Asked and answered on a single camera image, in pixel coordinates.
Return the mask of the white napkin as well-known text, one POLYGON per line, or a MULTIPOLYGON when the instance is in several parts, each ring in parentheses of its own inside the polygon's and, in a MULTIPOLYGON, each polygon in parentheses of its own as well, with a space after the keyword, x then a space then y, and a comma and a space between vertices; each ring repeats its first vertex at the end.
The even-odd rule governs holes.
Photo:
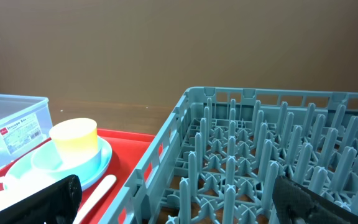
POLYGON ((0 211, 26 198, 26 192, 18 186, 19 180, 12 175, 0 177, 2 184, 14 184, 11 189, 0 191, 0 211))

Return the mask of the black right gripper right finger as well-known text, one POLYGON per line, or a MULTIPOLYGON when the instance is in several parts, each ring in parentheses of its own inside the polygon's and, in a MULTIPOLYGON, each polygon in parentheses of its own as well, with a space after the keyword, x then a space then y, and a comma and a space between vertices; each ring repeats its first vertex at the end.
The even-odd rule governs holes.
POLYGON ((358 215, 281 175, 275 179, 272 199, 280 223, 302 218, 306 223, 358 223, 358 215))

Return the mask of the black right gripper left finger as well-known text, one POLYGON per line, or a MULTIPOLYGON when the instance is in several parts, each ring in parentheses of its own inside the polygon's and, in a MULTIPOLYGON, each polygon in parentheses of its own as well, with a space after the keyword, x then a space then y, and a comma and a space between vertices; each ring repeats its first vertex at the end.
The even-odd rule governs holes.
POLYGON ((77 175, 62 180, 0 211, 0 224, 73 223, 82 199, 77 175))

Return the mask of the yellow plastic cup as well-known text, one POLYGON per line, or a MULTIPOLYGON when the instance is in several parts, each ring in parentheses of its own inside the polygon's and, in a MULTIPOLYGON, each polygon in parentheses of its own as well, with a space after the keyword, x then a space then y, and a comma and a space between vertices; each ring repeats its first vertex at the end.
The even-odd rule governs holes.
POLYGON ((73 118, 53 126, 49 135, 62 161, 75 166, 91 159, 98 149, 97 122, 90 118, 73 118))

